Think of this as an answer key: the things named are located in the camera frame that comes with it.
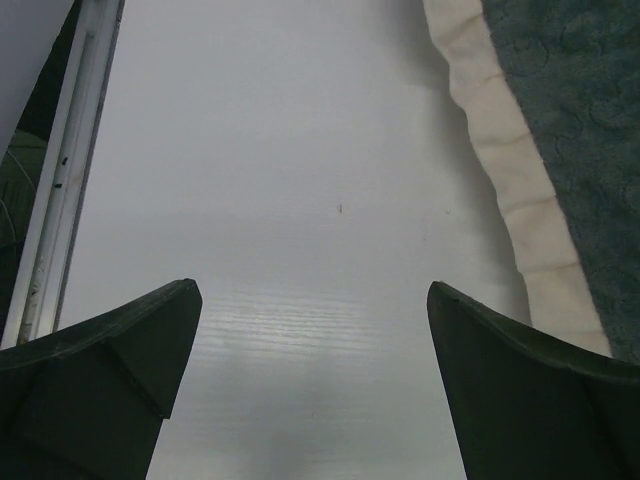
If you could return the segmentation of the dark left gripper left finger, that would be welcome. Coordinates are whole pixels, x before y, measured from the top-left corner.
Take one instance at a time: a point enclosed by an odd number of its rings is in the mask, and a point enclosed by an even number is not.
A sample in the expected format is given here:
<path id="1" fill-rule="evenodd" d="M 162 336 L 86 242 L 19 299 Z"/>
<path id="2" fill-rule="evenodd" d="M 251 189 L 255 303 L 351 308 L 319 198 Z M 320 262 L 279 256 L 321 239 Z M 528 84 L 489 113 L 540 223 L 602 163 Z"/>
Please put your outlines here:
<path id="1" fill-rule="evenodd" d="M 145 478 L 201 310 L 197 283 L 175 280 L 3 350 L 2 478 Z"/>

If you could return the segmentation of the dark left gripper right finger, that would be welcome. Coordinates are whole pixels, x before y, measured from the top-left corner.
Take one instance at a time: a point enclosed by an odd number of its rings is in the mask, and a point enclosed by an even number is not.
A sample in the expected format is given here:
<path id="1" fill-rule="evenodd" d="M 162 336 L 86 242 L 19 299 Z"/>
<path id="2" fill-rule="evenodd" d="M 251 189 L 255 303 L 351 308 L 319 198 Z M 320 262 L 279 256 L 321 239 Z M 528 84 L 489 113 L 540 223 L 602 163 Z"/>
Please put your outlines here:
<path id="1" fill-rule="evenodd" d="M 638 478 L 638 366 L 443 282 L 431 284 L 427 312 L 467 478 Z"/>

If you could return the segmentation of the grey pillowcase with cream ruffle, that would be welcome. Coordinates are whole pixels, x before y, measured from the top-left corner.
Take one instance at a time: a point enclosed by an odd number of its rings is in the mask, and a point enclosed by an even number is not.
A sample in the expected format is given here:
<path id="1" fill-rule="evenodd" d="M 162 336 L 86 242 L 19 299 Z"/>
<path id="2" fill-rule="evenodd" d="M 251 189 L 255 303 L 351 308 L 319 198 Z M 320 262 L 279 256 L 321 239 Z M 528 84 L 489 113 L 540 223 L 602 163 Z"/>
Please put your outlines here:
<path id="1" fill-rule="evenodd" d="M 639 5 L 428 1 L 532 325 L 639 360 Z"/>

